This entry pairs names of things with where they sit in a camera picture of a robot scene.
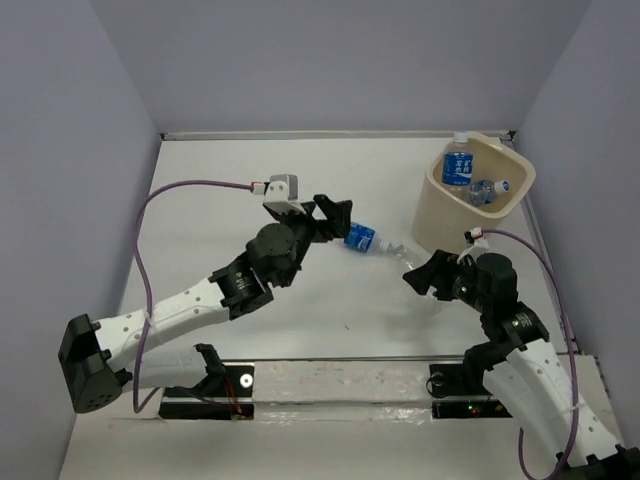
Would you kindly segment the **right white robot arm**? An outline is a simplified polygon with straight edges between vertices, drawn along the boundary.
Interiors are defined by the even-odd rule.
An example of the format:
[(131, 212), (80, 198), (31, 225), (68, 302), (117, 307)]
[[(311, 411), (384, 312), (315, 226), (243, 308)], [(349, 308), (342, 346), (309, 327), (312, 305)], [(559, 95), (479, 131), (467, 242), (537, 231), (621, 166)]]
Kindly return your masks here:
[(575, 387), (538, 315), (518, 297), (517, 273), (498, 253), (476, 258), (436, 251), (404, 274), (419, 295), (458, 300), (477, 311), (487, 342), (469, 348), (460, 368), (470, 391), (486, 390), (538, 440), (554, 479), (636, 479), (638, 448), (624, 447)]

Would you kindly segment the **blue label bottle front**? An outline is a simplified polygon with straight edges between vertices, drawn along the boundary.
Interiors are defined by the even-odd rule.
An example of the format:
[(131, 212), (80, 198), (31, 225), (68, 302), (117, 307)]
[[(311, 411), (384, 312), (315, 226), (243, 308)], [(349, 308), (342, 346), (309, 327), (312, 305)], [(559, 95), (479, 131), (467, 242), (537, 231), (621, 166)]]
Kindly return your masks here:
[(493, 184), (493, 193), (497, 196), (504, 195), (510, 191), (510, 184), (507, 180), (499, 180)]

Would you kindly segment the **blue label bottle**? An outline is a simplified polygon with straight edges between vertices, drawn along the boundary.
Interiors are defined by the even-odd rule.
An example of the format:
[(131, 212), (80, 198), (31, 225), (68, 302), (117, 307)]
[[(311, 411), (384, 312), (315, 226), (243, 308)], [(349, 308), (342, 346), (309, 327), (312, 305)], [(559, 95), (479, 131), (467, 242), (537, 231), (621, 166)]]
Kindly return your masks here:
[(366, 225), (352, 222), (343, 245), (363, 254), (388, 254), (394, 249), (394, 244), (383, 240), (376, 230)]
[(467, 187), (472, 181), (474, 155), (467, 132), (455, 132), (442, 158), (441, 181), (447, 187)]
[(497, 196), (504, 195), (510, 191), (510, 184), (507, 180), (499, 180), (493, 184), (493, 193)]
[(469, 186), (467, 191), (467, 202), (474, 207), (481, 207), (488, 201), (493, 183), (490, 180), (480, 180)]

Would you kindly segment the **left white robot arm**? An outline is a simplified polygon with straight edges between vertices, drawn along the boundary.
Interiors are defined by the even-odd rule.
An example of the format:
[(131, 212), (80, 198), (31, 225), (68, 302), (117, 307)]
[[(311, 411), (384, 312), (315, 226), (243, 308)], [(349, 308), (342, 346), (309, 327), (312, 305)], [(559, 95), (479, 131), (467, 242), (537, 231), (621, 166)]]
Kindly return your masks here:
[(92, 320), (82, 314), (66, 326), (58, 361), (75, 412), (99, 410), (141, 384), (136, 361), (194, 330), (248, 315), (289, 287), (309, 247), (348, 236), (353, 203), (317, 194), (283, 208), (264, 205), (273, 222), (261, 228), (229, 265), (151, 309)]

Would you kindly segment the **clear unlabelled bottle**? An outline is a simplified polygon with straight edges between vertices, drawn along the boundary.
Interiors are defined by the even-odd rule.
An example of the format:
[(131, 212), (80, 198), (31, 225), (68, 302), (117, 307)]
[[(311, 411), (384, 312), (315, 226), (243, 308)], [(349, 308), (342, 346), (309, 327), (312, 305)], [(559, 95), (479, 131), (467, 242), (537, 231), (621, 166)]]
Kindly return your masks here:
[(401, 287), (403, 299), (406, 300), (413, 309), (425, 315), (435, 315), (441, 310), (439, 303), (431, 295), (418, 295), (414, 289), (403, 279), (403, 275), (415, 270), (423, 264), (421, 257), (401, 243), (390, 243), (387, 254), (395, 262), (399, 273), (399, 286)]

